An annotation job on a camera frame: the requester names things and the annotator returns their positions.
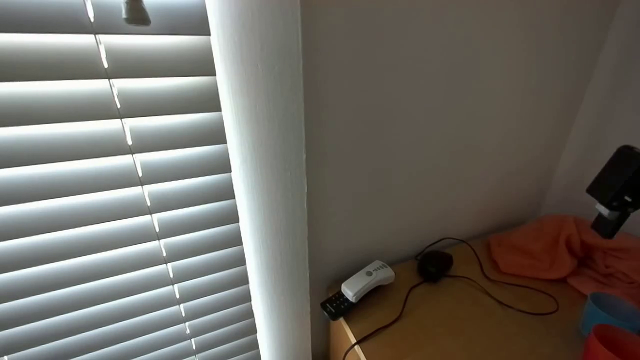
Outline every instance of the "red cup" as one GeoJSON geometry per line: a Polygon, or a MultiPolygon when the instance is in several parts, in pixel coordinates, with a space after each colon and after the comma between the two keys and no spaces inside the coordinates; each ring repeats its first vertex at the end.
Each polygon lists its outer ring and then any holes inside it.
{"type": "Polygon", "coordinates": [[[582,353],[582,360],[638,359],[640,359],[640,336],[604,323],[593,327],[582,353]]]}

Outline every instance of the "orange towel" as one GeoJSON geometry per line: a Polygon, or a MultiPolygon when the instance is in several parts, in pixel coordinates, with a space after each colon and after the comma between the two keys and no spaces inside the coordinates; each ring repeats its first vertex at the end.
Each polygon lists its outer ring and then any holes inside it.
{"type": "Polygon", "coordinates": [[[498,267],[506,273],[562,279],[589,294],[604,291],[640,307],[640,238],[606,240],[591,223],[568,215],[547,215],[489,237],[498,267]]]}

